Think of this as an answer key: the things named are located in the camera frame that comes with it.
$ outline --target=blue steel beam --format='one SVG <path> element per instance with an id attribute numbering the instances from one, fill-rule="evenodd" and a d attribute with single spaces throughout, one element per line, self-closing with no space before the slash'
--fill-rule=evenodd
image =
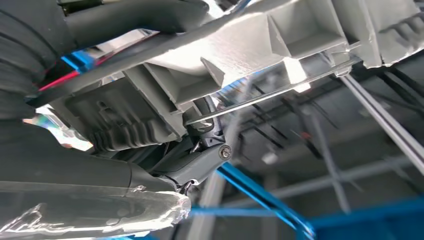
<path id="1" fill-rule="evenodd" d="M 217 172 L 265 209 L 276 210 L 275 215 L 293 229 L 301 229 L 309 238 L 315 237 L 314 229 L 308 222 L 230 163 L 224 163 Z"/>

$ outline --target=bolt head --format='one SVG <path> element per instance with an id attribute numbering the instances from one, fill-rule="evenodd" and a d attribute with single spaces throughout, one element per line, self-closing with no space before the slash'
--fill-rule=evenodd
<path id="1" fill-rule="evenodd" d="M 221 157 L 221 159 L 223 160 L 228 160 L 229 158 L 231 158 L 231 148 L 228 145 L 224 145 L 219 149 L 219 156 Z"/>

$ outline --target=plastic wrap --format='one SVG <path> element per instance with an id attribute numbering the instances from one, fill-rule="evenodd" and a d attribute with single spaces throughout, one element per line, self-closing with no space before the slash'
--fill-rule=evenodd
<path id="1" fill-rule="evenodd" d="M 140 235 L 188 216 L 187 196 L 143 188 L 0 181 L 0 239 Z"/>

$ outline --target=red wire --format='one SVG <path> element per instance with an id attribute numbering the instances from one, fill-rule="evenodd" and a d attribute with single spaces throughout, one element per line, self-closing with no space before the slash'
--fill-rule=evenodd
<path id="1" fill-rule="evenodd" d="M 150 38 L 150 37 L 152 37 L 152 36 L 154 36 L 154 35 L 156 35 L 156 34 L 157 34 L 157 33 L 152 34 L 152 35 L 148 36 L 147 38 Z M 113 55 L 117 54 L 117 53 L 118 53 L 118 52 L 120 52 L 120 51 L 122 51 L 122 49 L 118 50 L 117 52 L 113 52 L 113 53 L 112 53 L 112 54 L 110 54 L 110 55 L 104 56 L 104 57 L 102 57 L 101 59 L 98 59 L 98 60 L 97 60 L 97 62 L 95 63 L 95 65 L 96 65 L 96 66 L 98 66 L 98 65 L 102 64 L 104 61 L 106 61 L 107 59 L 109 59 L 110 57 L 112 57 Z M 56 87 L 57 85 L 63 84 L 64 82 L 66 82 L 66 81 L 68 81 L 68 80 L 70 80 L 70 79 L 72 79 L 72 78 L 75 78 L 75 77 L 76 77 L 76 76 L 78 76 L 79 74 L 80 74 L 79 72 L 77 72 L 77 71 L 73 71 L 73 72 L 71 72 L 71 73 L 69 73 L 69 74 L 67 74 L 67 75 L 65 75 L 65 76 L 63 76 L 63 77 L 61 77 L 61 78 L 59 78 L 59 79 L 56 79 L 56 80 L 52 81 L 51 83 L 49 83 L 49 84 L 47 84 L 47 85 L 45 85 L 45 86 L 40 87 L 38 91 L 39 91 L 39 92 L 42 92 L 42 91 L 45 91 L 45 90 L 47 90 L 47 89 L 54 88 L 54 87 Z"/>
<path id="2" fill-rule="evenodd" d="M 63 77 L 61 77 L 59 79 L 56 79 L 56 80 L 52 81 L 51 83 L 49 83 L 49 84 L 47 84 L 47 85 L 45 85 L 43 87 L 40 87 L 39 91 L 42 92 L 44 90 L 47 90 L 47 89 L 56 87 L 57 85 L 62 84 L 64 82 L 68 81 L 69 79 L 72 79 L 72 78 L 78 76 L 79 74 L 80 73 L 77 72 L 77 71 L 73 71 L 71 73 L 68 73 L 67 75 L 65 75 Z"/>

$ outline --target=metal rod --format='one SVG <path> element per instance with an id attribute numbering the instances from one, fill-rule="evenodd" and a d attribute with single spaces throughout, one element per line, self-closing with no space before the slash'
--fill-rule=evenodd
<path id="1" fill-rule="evenodd" d="M 348 198 L 346 197 L 345 190 L 341 184 L 339 170 L 333 160 L 324 131 L 311 107 L 307 106 L 306 114 L 309 115 L 312 126 L 315 129 L 317 140 L 321 146 L 322 157 L 324 158 L 325 165 L 327 166 L 328 172 L 332 178 L 332 186 L 337 196 L 338 204 L 344 213 L 350 213 L 351 207 L 349 205 Z"/>
<path id="2" fill-rule="evenodd" d="M 339 173 L 341 182 L 349 182 L 358 179 L 363 179 L 378 174 L 383 174 L 393 170 L 393 165 L 399 168 L 409 167 L 412 162 L 405 156 L 396 158 L 388 158 L 387 160 L 381 160 L 366 165 L 358 166 L 346 171 Z M 313 191 L 322 190 L 331 187 L 333 184 L 333 178 L 331 176 L 318 177 L 312 180 L 304 181 L 301 183 L 286 186 L 280 189 L 271 191 L 270 193 L 277 198 L 285 199 L 294 196 L 310 193 Z M 230 202 L 224 202 L 222 205 L 226 208 L 236 207 L 248 207 L 255 204 L 255 201 L 250 198 L 241 200 L 234 200 Z"/>
<path id="3" fill-rule="evenodd" d="M 267 99 L 271 99 L 271 98 L 276 97 L 278 95 L 287 93 L 287 92 L 293 90 L 294 88 L 296 88 L 296 87 L 298 87 L 298 86 L 300 86 L 302 84 L 312 83 L 312 82 L 314 82 L 316 80 L 319 80 L 319 79 L 322 79 L 324 77 L 327 77 L 327 76 L 333 74 L 334 72 L 336 72 L 338 70 L 341 70 L 341 69 L 344 69 L 344 68 L 347 68 L 347 67 L 350 67 L 350 66 L 358 63 L 359 61 L 360 60 L 358 58 L 354 58 L 354 59 L 351 59 L 349 61 L 345 61 L 345 62 L 343 62 L 343 63 L 341 63 L 341 64 L 339 64 L 337 66 L 331 67 L 326 72 L 323 72 L 323 73 L 320 73 L 320 74 L 316 74 L 316 75 L 312 75 L 312 76 L 308 77 L 306 80 L 301 81 L 299 83 L 289 84 L 289 85 L 284 86 L 284 87 L 281 87 L 281 88 L 279 88 L 279 89 L 277 89 L 277 90 L 275 90 L 273 92 L 270 92 L 270 93 L 267 93 L 267 94 L 264 94 L 264 95 L 261 95 L 261 96 L 252 98 L 252 99 L 250 99 L 248 101 L 235 104 L 233 106 L 227 107 L 227 108 L 222 109 L 222 110 L 219 110 L 219 111 L 214 111 L 212 113 L 203 115 L 203 116 L 201 116 L 201 117 L 199 117 L 197 119 L 188 120 L 185 123 L 185 125 L 187 126 L 187 125 L 199 123 L 201 121 L 205 121 L 205 120 L 208 120 L 208 119 L 212 119 L 212 118 L 215 118 L 215 117 L 219 117 L 221 115 L 228 114 L 228 113 L 231 113 L 231 112 L 234 112 L 234 111 L 243 109 L 243 108 L 248 107 L 248 106 L 251 106 L 253 104 L 260 103 L 260 102 L 265 101 Z"/>
<path id="4" fill-rule="evenodd" d="M 351 75 L 340 77 L 402 152 L 424 175 L 424 148 Z"/>
<path id="5" fill-rule="evenodd" d="M 314 236 L 314 229 L 300 215 L 294 212 L 287 205 L 282 203 L 278 198 L 270 194 L 255 181 L 244 175 L 240 170 L 226 162 L 216 170 L 229 183 L 240 191 L 251 197 L 262 207 L 271 210 L 278 209 L 275 214 L 294 229 L 305 231 L 307 235 Z"/>

